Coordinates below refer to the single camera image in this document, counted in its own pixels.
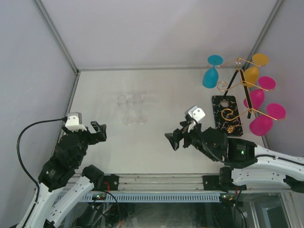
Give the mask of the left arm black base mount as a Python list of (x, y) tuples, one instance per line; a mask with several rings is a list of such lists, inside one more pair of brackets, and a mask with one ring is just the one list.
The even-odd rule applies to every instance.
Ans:
[(93, 191), (117, 191), (119, 187), (119, 176), (115, 174), (105, 175), (103, 183), (93, 188)]

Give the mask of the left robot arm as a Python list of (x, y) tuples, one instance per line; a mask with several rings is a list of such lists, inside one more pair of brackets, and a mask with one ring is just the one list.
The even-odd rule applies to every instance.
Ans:
[(68, 117), (62, 118), (65, 132), (55, 146), (54, 154), (47, 161), (35, 180), (35, 195), (17, 228), (58, 228), (73, 207), (91, 190), (104, 185), (104, 173), (94, 165), (85, 167), (74, 186), (57, 201), (68, 181), (74, 176), (90, 145), (105, 142), (106, 125), (92, 121), (95, 133), (81, 121), (74, 123)]

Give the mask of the clear champagne flute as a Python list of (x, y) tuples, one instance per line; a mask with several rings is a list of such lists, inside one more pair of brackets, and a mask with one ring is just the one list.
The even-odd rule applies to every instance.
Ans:
[(116, 99), (117, 104), (120, 108), (120, 111), (123, 115), (122, 123), (126, 126), (130, 126), (133, 124), (133, 118), (130, 115), (130, 107), (128, 102), (128, 97), (126, 95), (119, 95)]
[(143, 113), (143, 96), (141, 94), (134, 94), (132, 96), (132, 104), (135, 109), (135, 122), (143, 125), (147, 122), (147, 117)]

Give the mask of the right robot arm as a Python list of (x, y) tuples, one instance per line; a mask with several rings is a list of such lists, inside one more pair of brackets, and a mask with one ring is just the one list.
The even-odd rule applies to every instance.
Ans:
[(254, 142), (231, 138), (212, 127), (201, 130), (196, 121), (180, 123), (182, 128), (165, 133), (173, 150), (180, 141), (183, 147), (193, 146), (214, 162), (224, 164), (218, 177), (221, 188), (232, 186), (281, 185), (292, 191), (304, 191), (304, 159), (275, 152)]

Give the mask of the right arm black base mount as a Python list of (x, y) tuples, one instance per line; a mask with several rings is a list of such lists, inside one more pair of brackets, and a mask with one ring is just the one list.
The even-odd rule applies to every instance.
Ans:
[(220, 175), (204, 175), (202, 176), (204, 190), (220, 190), (226, 191), (223, 186), (223, 179)]

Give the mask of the cyan wine glass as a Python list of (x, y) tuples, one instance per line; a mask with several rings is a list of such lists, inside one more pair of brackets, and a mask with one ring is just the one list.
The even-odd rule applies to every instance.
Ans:
[(217, 85), (219, 79), (219, 74), (216, 66), (220, 66), (223, 63), (223, 58), (219, 55), (211, 55), (208, 57), (207, 61), (211, 65), (211, 68), (205, 72), (202, 80), (202, 85), (205, 88), (214, 88)]

